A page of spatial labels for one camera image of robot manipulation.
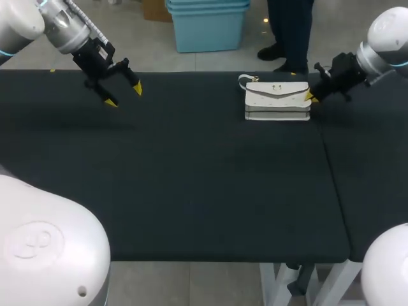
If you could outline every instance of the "handbag flap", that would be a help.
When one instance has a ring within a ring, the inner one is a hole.
[[[247,90],[271,96],[289,96],[309,89],[307,82],[249,82]]]

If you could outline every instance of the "black tablecloth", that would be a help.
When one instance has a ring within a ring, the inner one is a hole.
[[[353,261],[363,261],[377,236],[408,222],[408,82],[393,75],[353,101],[328,98],[315,118],[323,138],[351,242]]]
[[[318,127],[243,120],[237,76],[114,78],[115,110],[81,72],[2,71],[0,163],[91,210],[113,260],[346,260]]]

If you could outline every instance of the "gray floor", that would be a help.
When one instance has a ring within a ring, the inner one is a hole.
[[[178,54],[171,24],[147,22],[140,4],[109,6],[77,0],[135,71],[270,71],[280,64],[261,62],[256,52],[272,41],[266,0],[252,0],[240,50],[208,54]],[[339,52],[354,52],[371,21],[387,8],[406,0],[316,0],[310,42],[310,67],[329,65]],[[3,69],[76,69],[69,56],[56,52],[45,39],[27,47]],[[360,286],[351,288],[360,296]],[[236,263],[113,263],[111,306],[260,306],[259,268]],[[291,306],[304,305],[302,299]]]

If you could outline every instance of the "white table leg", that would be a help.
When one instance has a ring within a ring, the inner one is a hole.
[[[287,306],[292,297],[287,286],[297,279],[298,270],[289,269],[288,266],[283,263],[280,265],[278,276],[272,280],[268,275],[272,274],[273,264],[261,264],[260,267],[263,281],[264,305]]]
[[[364,305],[360,301],[341,301],[344,293],[353,283],[358,272],[361,270],[362,263],[345,261],[333,266],[327,279],[323,283],[313,306],[336,306],[336,305]]]
[[[260,263],[259,270],[261,271],[263,306],[268,306],[272,289],[276,285],[275,264]]]

